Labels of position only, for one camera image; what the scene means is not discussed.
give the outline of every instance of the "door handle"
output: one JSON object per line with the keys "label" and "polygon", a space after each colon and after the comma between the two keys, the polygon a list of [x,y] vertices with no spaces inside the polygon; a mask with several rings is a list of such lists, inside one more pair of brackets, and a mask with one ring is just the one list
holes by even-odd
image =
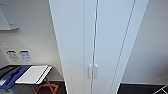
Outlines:
{"label": "door handle", "polygon": [[94,79],[98,78],[98,66],[94,65]]}
{"label": "door handle", "polygon": [[92,65],[89,64],[89,66],[88,66],[88,78],[91,78],[91,76],[92,76]]}

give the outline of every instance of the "white wall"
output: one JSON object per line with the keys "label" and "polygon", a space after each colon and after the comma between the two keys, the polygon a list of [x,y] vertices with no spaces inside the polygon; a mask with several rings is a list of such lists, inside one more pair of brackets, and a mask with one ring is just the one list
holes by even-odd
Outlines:
{"label": "white wall", "polygon": [[150,0],[122,83],[168,83],[168,0]]}
{"label": "white wall", "polygon": [[[19,25],[18,30],[0,31],[0,48],[8,62],[19,65],[48,64],[56,67],[62,75],[48,0],[8,0],[8,2]],[[2,43],[6,43],[8,49],[5,49]],[[18,61],[10,60],[6,53],[8,50],[15,50],[17,54],[22,50],[28,50],[32,60],[24,61],[19,54]],[[49,76],[61,78],[59,73],[53,70]]]}
{"label": "white wall", "polygon": [[9,62],[7,61],[6,57],[4,56],[4,54],[2,53],[2,51],[0,50],[0,68],[9,65]]}

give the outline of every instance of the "tall cabinet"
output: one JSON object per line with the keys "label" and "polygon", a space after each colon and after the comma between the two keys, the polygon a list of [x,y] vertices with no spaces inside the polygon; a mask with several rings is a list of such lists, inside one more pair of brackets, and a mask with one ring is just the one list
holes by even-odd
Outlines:
{"label": "tall cabinet", "polygon": [[148,0],[49,0],[68,94],[116,94]]}

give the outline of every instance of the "white cabinet door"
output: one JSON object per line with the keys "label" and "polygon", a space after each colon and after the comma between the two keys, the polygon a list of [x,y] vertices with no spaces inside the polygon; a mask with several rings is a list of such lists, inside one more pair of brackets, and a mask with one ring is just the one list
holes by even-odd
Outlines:
{"label": "white cabinet door", "polygon": [[67,93],[91,94],[97,0],[49,0],[49,4]]}
{"label": "white cabinet door", "polygon": [[92,94],[110,94],[134,0],[98,0]]}
{"label": "white cabinet door", "polygon": [[96,5],[97,0],[85,0],[85,94],[92,91]]}

